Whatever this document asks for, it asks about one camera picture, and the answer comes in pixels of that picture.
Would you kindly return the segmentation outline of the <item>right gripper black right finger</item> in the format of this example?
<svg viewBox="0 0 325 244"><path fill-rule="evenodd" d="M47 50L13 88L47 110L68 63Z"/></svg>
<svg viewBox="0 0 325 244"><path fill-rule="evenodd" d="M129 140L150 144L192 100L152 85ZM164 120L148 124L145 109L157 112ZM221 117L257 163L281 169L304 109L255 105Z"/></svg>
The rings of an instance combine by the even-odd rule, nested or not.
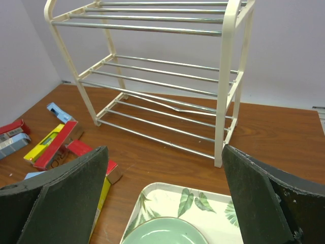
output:
<svg viewBox="0 0 325 244"><path fill-rule="evenodd" d="M324 185L230 145L222 162L244 243L324 243Z"/></svg>

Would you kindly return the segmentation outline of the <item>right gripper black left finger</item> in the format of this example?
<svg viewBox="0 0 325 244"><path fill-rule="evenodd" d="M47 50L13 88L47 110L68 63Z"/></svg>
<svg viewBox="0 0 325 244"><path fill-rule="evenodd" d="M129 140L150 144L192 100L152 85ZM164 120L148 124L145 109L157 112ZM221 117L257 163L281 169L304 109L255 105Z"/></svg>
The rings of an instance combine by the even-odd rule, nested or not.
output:
<svg viewBox="0 0 325 244"><path fill-rule="evenodd" d="M88 243L108 166L100 146L1 188L1 243Z"/></svg>

